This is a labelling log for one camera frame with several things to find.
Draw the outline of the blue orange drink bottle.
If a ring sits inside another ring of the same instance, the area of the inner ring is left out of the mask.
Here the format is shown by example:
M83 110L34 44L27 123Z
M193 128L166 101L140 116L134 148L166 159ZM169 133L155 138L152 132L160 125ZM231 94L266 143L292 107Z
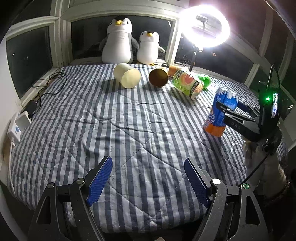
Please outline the blue orange drink bottle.
M218 87L214 96L213 105L203 125L204 130L215 136L221 137L226 125L224 124L224 113L216 107L217 102L221 102L231 110L235 110L238 104L238 95L231 90Z

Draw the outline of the brown paper cup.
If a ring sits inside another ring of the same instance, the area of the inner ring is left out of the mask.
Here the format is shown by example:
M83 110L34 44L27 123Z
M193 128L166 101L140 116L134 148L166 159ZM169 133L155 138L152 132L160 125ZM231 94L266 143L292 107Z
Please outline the brown paper cup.
M149 82L155 87L165 86L168 80L168 74L163 69L156 68L149 73Z
M170 65L169 70L168 70L168 76L173 77L174 74L178 71L181 70L182 68L180 66L175 66L175 65Z

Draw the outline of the white paper cup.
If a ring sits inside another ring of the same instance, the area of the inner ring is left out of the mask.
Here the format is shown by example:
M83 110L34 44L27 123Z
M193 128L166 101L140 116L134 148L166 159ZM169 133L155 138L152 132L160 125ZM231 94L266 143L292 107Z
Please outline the white paper cup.
M141 73L138 69L126 63L119 63L115 66L113 75L124 88L131 89L138 85Z

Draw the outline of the green grapefruit drink bottle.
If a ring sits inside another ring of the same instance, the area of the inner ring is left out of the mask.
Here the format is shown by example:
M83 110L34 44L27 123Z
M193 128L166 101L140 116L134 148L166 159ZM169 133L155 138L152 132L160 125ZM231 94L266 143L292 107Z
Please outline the green grapefruit drink bottle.
M211 84L211 78L205 74L177 70L172 77L172 84L190 99L195 99L203 89Z

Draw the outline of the striped blue white quilt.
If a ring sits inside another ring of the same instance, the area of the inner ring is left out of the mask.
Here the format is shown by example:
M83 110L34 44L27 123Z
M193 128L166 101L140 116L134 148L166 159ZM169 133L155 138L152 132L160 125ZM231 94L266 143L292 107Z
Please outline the striped blue white quilt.
M137 69L139 84L126 89L112 64L62 68L64 76L48 87L12 150L8 187L19 201L35 209L48 183L71 184L110 156L112 172L91 208L96 224L105 233L152 232L205 212L184 172L185 159L228 185L245 178L240 134L227 128L217 138L203 125L219 87L257 106L253 92L212 79L207 91L190 99L172 84L151 85L151 66Z

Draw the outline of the white power strip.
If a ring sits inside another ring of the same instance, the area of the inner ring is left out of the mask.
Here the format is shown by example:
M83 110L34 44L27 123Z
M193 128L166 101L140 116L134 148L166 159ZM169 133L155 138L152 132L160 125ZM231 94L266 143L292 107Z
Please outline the white power strip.
M7 136L10 141L17 145L21 139L21 133L31 124L31 119L27 111L23 113L15 113L11 118L8 127Z

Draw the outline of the black power adapter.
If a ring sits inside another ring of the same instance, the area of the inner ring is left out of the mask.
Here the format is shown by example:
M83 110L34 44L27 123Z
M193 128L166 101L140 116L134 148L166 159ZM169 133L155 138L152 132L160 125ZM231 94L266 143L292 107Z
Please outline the black power adapter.
M28 117L32 118L34 112L37 110L37 107L37 103L34 100L30 100L28 104L24 107L23 111L26 111L28 113Z

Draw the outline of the small penguin plush toy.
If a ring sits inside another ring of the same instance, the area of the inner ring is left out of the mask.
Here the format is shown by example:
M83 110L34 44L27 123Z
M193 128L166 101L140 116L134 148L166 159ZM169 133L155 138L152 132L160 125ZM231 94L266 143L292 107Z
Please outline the small penguin plush toy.
M159 56L159 52L165 53L165 49L159 45L160 37L157 32L143 31L139 37L139 49L137 61L145 65L153 65Z

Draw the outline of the large penguin plush toy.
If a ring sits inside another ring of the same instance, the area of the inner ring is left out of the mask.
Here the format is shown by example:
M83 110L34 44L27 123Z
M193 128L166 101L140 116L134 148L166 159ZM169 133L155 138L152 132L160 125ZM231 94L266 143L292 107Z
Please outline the large penguin plush toy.
M107 27L107 36L100 42L101 61L104 64L133 62L133 50L139 49L132 36L132 22L128 17L117 16Z

